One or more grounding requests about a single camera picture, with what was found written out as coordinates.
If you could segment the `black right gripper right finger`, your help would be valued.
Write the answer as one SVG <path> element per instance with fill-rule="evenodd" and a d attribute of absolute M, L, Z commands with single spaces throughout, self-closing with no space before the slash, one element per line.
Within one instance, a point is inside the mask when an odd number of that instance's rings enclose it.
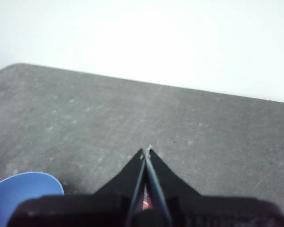
<path fill-rule="evenodd" d="M 168 167 L 152 145 L 146 154 L 146 187 L 152 208 L 165 216 L 169 227 L 181 224 L 178 199 L 201 195 Z"/>

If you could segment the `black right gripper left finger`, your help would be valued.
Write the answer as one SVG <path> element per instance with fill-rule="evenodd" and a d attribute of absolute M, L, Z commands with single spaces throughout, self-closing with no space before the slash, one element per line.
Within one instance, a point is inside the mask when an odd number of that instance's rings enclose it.
<path fill-rule="evenodd" d="M 105 226 L 129 227 L 134 214 L 142 210 L 145 165 L 143 149 L 139 149 L 115 177 L 94 193 L 112 208 L 104 215 Z"/>

